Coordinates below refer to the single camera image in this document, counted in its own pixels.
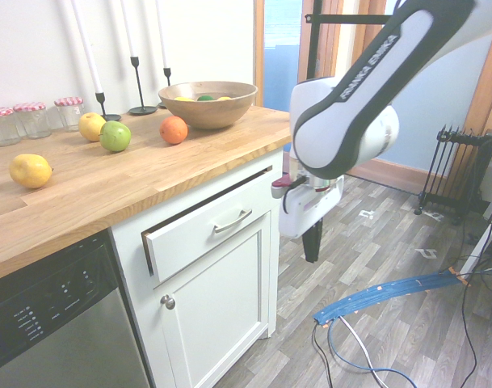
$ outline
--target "gray floor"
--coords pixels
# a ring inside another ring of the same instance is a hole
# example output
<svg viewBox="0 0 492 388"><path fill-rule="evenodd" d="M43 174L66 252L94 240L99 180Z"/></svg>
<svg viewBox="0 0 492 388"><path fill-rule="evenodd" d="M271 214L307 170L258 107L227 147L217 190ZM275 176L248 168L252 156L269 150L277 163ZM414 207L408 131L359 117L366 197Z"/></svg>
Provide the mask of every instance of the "gray floor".
<svg viewBox="0 0 492 388"><path fill-rule="evenodd" d="M417 203L416 196L347 177L339 206L325 218L317 263L302 259L300 240L282 238L276 332L258 340L217 387L328 387L311 343L312 315L371 285L437 271L460 254L461 226L452 225L449 213L434 214L441 208L415 216ZM485 227L471 216L465 232L480 234ZM426 258L419 249L435 251L424 251ZM472 249L465 244L464 253ZM472 282L466 316L478 365L465 387L492 388L492 293L481 287L479 277ZM460 313L462 293L462 285L453 285L396 297L345 318L376 367L399 369L419 388L459 387L473 366ZM326 329L317 328L317 341L329 357L334 387L378 386L370 374L330 357ZM334 342L347 359L365 365L355 339L340 323ZM391 388L411 387L394 373L379 374Z"/></svg>

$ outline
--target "glass jar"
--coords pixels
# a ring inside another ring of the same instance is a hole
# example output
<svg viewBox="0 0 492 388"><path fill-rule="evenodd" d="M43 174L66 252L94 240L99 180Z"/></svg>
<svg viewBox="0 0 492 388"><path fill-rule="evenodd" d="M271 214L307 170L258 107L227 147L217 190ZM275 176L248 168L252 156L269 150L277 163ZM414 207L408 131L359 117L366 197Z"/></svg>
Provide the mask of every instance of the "glass jar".
<svg viewBox="0 0 492 388"><path fill-rule="evenodd" d="M10 146L21 140L13 113L10 108L0 108L0 147Z"/></svg>
<svg viewBox="0 0 492 388"><path fill-rule="evenodd" d="M46 119L44 103L19 103L14 106L16 115L23 123L29 139L39 139L50 136L50 126Z"/></svg>
<svg viewBox="0 0 492 388"><path fill-rule="evenodd" d="M56 99L53 103L59 109L59 116L65 131L78 131L78 121L84 114L84 100L80 97L66 97Z"/></svg>

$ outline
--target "blue track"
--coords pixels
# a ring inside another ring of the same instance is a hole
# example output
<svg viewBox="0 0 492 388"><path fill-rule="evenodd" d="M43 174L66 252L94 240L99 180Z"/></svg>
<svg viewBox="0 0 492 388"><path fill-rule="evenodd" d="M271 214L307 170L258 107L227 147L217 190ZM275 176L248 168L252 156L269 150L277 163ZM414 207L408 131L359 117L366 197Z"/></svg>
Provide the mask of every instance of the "blue track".
<svg viewBox="0 0 492 388"><path fill-rule="evenodd" d="M438 289L447 285L456 285L461 283L457 277L449 272L439 274L438 272L431 275L422 275L410 277L374 285L369 289L354 293L340 301L332 303L321 311L318 311L313 318L320 324L325 325L332 319L342 317L366 307L375 305L382 301L387 301L392 297L407 295L408 293L418 293L427 289Z"/></svg>

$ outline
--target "black metal rack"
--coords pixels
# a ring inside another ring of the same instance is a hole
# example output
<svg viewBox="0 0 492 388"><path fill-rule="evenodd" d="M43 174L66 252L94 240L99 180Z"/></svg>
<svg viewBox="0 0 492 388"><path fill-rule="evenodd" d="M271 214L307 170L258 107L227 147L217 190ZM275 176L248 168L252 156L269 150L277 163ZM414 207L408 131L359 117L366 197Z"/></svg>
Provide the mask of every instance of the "black metal rack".
<svg viewBox="0 0 492 388"><path fill-rule="evenodd" d="M492 156L492 133L474 136L459 128L454 131L443 127L436 139L438 144L414 214L421 214L428 203L444 205L455 210L453 223L458 224L470 210L480 213L485 208L477 192ZM452 166L455 159L458 163Z"/></svg>

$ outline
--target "dishwasher control panel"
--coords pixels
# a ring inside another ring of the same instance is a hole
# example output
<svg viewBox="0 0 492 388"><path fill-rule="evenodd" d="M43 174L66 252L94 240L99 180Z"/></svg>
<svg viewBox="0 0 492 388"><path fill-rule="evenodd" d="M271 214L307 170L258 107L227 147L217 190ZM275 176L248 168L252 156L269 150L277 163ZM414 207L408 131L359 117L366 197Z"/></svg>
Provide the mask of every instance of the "dishwasher control panel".
<svg viewBox="0 0 492 388"><path fill-rule="evenodd" d="M92 240L0 280L0 367L117 287L106 244Z"/></svg>

